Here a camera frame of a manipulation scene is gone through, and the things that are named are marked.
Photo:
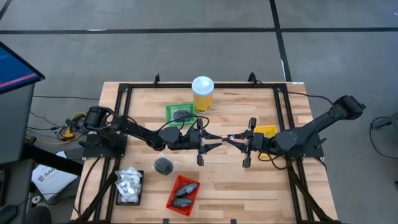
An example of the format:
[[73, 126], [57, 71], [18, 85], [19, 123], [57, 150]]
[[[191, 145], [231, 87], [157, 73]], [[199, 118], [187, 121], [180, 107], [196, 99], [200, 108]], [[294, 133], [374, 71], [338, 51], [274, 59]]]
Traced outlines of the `gray monitor cart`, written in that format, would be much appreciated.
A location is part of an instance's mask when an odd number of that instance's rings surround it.
[[0, 95], [0, 165], [21, 157], [34, 87], [31, 84]]

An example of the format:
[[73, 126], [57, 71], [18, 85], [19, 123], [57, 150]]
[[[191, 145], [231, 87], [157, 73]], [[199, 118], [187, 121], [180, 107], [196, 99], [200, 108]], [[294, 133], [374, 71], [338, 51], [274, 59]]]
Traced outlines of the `gray silicone travel bottle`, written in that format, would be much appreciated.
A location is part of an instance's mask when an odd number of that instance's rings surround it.
[[185, 197], [189, 194], [194, 193], [197, 190], [197, 188], [198, 188], [197, 183], [183, 185], [175, 192], [175, 196], [176, 197]]
[[193, 200], [188, 198], [176, 198], [172, 201], [172, 206], [175, 208], [185, 208], [193, 204]]

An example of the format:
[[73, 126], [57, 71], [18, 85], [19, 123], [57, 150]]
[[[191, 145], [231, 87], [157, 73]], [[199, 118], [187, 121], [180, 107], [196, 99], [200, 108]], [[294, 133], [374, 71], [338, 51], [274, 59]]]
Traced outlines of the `white paper booklet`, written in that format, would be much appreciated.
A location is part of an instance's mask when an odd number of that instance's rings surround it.
[[31, 181], [44, 199], [51, 200], [72, 183], [78, 176], [39, 164], [32, 171]]

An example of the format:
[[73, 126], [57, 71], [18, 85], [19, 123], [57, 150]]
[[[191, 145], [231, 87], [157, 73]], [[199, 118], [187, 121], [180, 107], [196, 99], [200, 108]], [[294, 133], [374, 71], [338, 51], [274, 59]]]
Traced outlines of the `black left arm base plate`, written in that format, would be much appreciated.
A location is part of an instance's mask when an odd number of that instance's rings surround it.
[[123, 157], [126, 151], [125, 134], [88, 134], [85, 141], [79, 142], [83, 147], [83, 157]]

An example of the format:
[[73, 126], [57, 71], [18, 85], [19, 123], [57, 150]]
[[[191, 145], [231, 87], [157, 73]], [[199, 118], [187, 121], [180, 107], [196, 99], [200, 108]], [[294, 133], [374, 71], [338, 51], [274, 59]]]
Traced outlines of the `monitor with blue screen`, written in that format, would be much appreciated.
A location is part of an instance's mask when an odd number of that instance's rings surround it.
[[0, 41], [0, 95], [42, 80], [45, 75]]

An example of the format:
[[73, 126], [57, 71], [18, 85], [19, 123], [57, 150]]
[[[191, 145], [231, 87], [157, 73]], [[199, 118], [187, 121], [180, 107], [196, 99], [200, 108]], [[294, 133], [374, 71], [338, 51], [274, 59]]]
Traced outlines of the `black plastic basket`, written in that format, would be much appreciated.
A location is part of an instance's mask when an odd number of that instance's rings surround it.
[[129, 167], [124, 170], [117, 170], [117, 188], [116, 205], [139, 206], [141, 204], [142, 185], [144, 180], [144, 171]]

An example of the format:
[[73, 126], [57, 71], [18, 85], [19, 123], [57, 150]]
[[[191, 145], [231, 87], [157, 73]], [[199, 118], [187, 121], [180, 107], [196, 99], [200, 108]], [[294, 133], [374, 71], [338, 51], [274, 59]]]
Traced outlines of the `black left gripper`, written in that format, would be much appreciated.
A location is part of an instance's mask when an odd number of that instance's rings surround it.
[[201, 118], [197, 118], [196, 121], [188, 128], [185, 134], [185, 147], [187, 149], [196, 149], [198, 151], [197, 164], [204, 166], [204, 155], [210, 152], [212, 149], [221, 146], [223, 143], [205, 144], [204, 139], [214, 140], [222, 139], [222, 136], [217, 136], [208, 133], [205, 129], [203, 130], [203, 121]]

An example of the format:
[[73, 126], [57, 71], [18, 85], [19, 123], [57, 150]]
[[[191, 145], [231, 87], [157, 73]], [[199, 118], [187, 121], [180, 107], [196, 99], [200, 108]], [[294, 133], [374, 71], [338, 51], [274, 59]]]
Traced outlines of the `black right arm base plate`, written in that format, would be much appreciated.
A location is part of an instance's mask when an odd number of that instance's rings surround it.
[[299, 157], [317, 157], [321, 158], [324, 156], [323, 148], [320, 146], [316, 148], [315, 146], [307, 146], [305, 149], [296, 149], [285, 152], [282, 154], [285, 157], [299, 158]]

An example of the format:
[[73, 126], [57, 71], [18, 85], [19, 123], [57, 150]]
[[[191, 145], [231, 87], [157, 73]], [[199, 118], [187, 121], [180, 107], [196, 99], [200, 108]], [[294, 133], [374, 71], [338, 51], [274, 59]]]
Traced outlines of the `green plastic basket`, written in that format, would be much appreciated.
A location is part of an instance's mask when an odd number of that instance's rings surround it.
[[[188, 122], [184, 122], [184, 123], [177, 123], [173, 120], [173, 113], [176, 110], [189, 110], [189, 112], [192, 115], [192, 118], [190, 121]], [[167, 105], [165, 108], [166, 111], [166, 122], [171, 125], [171, 126], [181, 126], [182, 124], [192, 124], [195, 121], [195, 111], [193, 108], [193, 103], [182, 103], [182, 104], [176, 104], [176, 105]]]

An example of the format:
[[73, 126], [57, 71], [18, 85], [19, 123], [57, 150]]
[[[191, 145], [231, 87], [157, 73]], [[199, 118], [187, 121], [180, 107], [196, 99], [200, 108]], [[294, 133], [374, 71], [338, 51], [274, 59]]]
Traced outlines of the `yellow wipes canister white lid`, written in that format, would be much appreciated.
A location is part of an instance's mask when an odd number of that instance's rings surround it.
[[213, 102], [214, 82], [206, 76], [196, 77], [192, 81], [193, 105], [196, 112], [207, 113]]

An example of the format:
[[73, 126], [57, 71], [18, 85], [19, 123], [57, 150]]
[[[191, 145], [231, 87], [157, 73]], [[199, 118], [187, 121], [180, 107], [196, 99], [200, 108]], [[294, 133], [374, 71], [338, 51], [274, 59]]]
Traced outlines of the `black cart leg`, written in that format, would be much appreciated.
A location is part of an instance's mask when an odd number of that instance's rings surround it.
[[80, 176], [83, 170], [82, 164], [64, 157], [57, 156], [56, 154], [47, 152], [29, 143], [23, 144], [21, 158], [32, 159], [38, 164], [52, 167], [77, 176]]

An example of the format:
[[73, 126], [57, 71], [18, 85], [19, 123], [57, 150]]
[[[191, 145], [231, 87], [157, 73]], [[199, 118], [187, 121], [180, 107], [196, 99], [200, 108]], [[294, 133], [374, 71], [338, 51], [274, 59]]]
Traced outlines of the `yellow plastic basket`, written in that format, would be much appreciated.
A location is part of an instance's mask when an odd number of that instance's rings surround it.
[[[276, 135], [277, 130], [276, 130], [275, 126], [256, 126], [255, 129], [254, 129], [254, 132], [255, 133], [262, 133], [263, 135], [265, 135], [265, 137], [271, 138], [271, 137]], [[268, 156], [265, 153], [259, 153], [257, 158], [260, 161], [266, 161], [266, 162], [270, 161], [272, 159], [271, 156]]]

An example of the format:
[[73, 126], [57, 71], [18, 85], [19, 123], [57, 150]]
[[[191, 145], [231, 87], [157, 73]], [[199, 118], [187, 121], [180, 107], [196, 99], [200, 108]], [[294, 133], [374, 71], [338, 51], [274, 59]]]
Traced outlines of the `gray stand foot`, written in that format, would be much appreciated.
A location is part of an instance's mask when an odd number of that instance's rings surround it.
[[381, 116], [374, 118], [370, 123], [371, 130], [378, 130], [385, 126], [393, 126], [398, 130], [398, 112], [390, 116]]

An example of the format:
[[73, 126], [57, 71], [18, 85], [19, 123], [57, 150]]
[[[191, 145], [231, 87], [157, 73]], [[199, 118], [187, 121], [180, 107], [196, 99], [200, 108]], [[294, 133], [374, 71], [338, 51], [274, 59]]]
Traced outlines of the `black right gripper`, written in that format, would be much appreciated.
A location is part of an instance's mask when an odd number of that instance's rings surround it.
[[[256, 127], [257, 119], [251, 118], [248, 123], [248, 128], [243, 133], [229, 134], [228, 138], [224, 138], [224, 141], [228, 144], [236, 147], [244, 154], [243, 168], [249, 168], [251, 166], [251, 152], [266, 152], [266, 145], [269, 141], [262, 133], [256, 133], [254, 131]], [[245, 139], [245, 143], [236, 142], [235, 139]]]

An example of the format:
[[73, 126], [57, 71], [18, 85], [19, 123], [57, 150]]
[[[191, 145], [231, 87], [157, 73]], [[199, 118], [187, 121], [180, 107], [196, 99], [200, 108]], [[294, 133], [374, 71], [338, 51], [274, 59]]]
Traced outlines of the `red plastic basket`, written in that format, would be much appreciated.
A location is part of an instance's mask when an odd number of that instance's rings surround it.
[[[183, 185], [192, 184], [192, 183], [197, 183], [198, 184], [198, 188], [197, 188], [197, 190], [194, 193], [189, 194], [189, 195], [187, 195], [185, 197], [176, 197], [175, 196], [175, 192], [180, 187], [182, 187]], [[173, 186], [173, 188], [172, 188], [172, 190], [170, 192], [170, 196], [169, 196], [169, 199], [167, 201], [166, 208], [168, 208], [169, 210], [175, 211], [175, 212], [177, 212], [177, 213], [179, 213], [181, 215], [185, 215], [185, 216], [189, 217], [191, 215], [191, 213], [192, 213], [193, 206], [194, 206], [195, 201], [197, 199], [199, 189], [200, 189], [200, 182], [199, 181], [191, 179], [189, 177], [178, 175], [176, 180], [175, 180], [174, 186]], [[174, 199], [176, 199], [176, 198], [188, 198], [188, 199], [191, 199], [191, 200], [193, 200], [193, 204], [188, 206], [188, 207], [185, 207], [185, 208], [175, 208], [175, 207], [172, 206], [172, 201]]]

